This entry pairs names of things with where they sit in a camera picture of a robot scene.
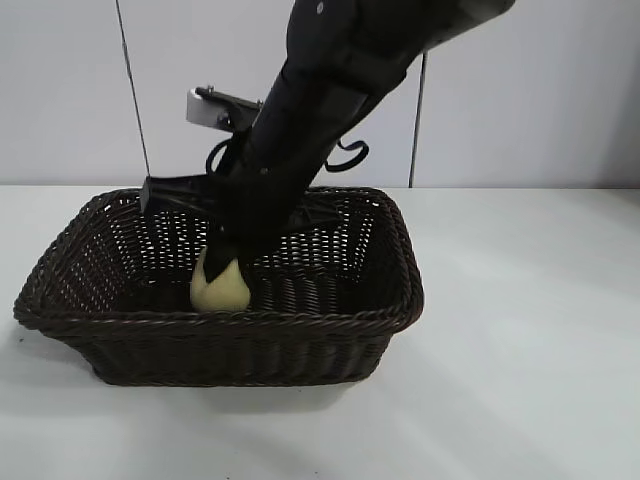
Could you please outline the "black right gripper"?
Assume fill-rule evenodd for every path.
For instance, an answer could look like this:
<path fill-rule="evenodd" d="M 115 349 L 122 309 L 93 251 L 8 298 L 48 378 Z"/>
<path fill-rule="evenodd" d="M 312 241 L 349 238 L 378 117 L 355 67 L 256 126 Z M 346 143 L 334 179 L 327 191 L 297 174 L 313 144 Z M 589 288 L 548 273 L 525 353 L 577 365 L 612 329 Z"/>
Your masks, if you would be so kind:
<path fill-rule="evenodd" d="M 148 176 L 141 188 L 141 211 L 164 210 L 206 219 L 216 234 L 207 236 L 207 282 L 216 280 L 244 245 L 272 241 L 313 229 L 334 229 L 341 217 L 332 200 L 292 188 L 269 173 L 234 176 L 229 144 L 218 144 L 205 172 L 179 177 Z"/>

